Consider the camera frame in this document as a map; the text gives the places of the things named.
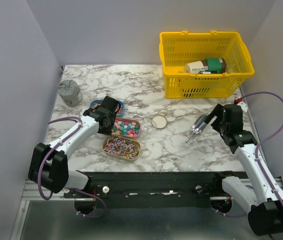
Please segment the pink tray star candies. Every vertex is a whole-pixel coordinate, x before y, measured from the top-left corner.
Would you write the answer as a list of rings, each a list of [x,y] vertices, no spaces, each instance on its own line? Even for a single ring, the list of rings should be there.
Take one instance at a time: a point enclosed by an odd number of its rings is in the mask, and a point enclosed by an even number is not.
[[[135,140],[141,134],[141,124],[134,119],[117,117],[113,125],[112,134]]]

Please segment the silver metal scoop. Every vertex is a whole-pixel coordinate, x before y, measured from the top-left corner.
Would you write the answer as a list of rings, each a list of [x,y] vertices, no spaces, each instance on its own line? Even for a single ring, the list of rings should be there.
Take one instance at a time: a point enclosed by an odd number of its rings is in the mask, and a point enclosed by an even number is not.
[[[187,137],[187,139],[185,140],[185,142],[187,143],[192,136],[194,135],[200,135],[202,133],[202,131],[205,129],[205,127],[207,126],[206,123],[206,115],[201,115],[192,125],[191,127],[191,134]]]

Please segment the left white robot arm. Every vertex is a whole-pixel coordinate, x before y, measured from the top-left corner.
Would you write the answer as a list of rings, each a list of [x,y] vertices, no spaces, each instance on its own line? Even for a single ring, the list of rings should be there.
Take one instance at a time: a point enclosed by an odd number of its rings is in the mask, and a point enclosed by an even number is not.
[[[106,96],[97,108],[85,110],[81,117],[69,116],[56,119],[55,122],[74,121],[75,125],[56,140],[44,144],[38,143],[33,150],[28,171],[28,179],[37,184],[40,196],[49,200],[43,189],[51,194],[64,189],[75,191],[86,198],[93,191],[91,177],[79,170],[70,170],[68,162],[73,153],[95,134],[112,134],[115,119],[121,104],[118,100]]]

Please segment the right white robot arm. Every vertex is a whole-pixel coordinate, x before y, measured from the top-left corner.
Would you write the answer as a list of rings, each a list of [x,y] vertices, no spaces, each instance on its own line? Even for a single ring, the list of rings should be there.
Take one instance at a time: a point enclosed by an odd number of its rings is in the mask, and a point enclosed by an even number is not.
[[[211,184],[217,196],[230,194],[245,210],[257,236],[283,233],[283,190],[265,164],[254,135],[244,129],[243,110],[237,104],[217,104],[205,117],[243,166],[252,190],[238,177],[227,176]]]

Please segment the beige tray rainbow lollipops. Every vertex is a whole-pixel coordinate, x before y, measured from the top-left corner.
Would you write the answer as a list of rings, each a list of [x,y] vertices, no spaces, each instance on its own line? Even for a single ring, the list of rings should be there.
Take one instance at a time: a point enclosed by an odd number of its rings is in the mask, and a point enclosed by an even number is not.
[[[117,135],[106,137],[101,148],[105,154],[127,162],[136,161],[141,153],[138,141]]]

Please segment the blue tray clear lollipops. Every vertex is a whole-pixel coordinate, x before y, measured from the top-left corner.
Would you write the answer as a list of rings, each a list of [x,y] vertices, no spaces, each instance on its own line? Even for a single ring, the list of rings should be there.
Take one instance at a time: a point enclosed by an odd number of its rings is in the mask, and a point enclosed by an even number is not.
[[[95,109],[96,107],[100,106],[101,103],[102,103],[102,99],[96,99],[96,100],[93,100],[91,103],[90,103],[90,108],[92,109]],[[124,103],[122,101],[118,101],[119,102],[119,105],[120,105],[120,109],[117,110],[117,114],[116,116],[117,117],[123,117],[124,116],[124,113],[125,113],[125,106],[124,106]]]

